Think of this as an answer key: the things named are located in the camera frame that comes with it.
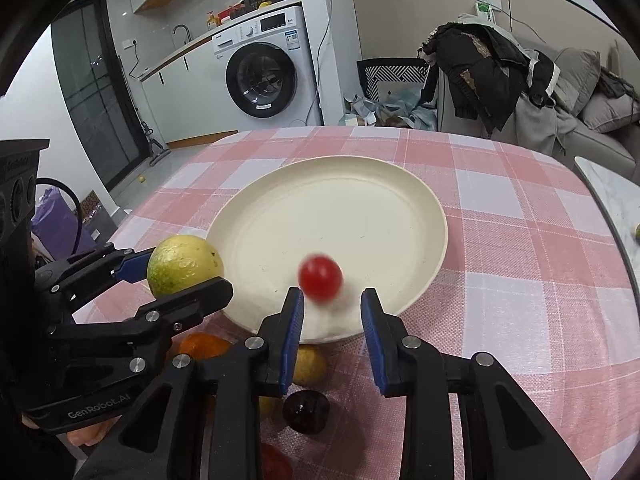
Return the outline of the person's left hand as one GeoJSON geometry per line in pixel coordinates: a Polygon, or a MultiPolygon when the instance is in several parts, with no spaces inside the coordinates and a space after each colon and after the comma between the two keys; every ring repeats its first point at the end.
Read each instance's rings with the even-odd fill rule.
{"type": "Polygon", "coordinates": [[[115,418],[104,420],[104,422],[66,432],[61,437],[59,434],[50,434],[50,432],[41,430],[32,420],[22,415],[17,428],[12,430],[12,434],[17,442],[23,444],[35,445],[37,442],[61,437],[63,443],[68,443],[74,448],[80,448],[81,446],[93,446],[100,443],[118,421],[119,416],[116,416],[115,418]]]}

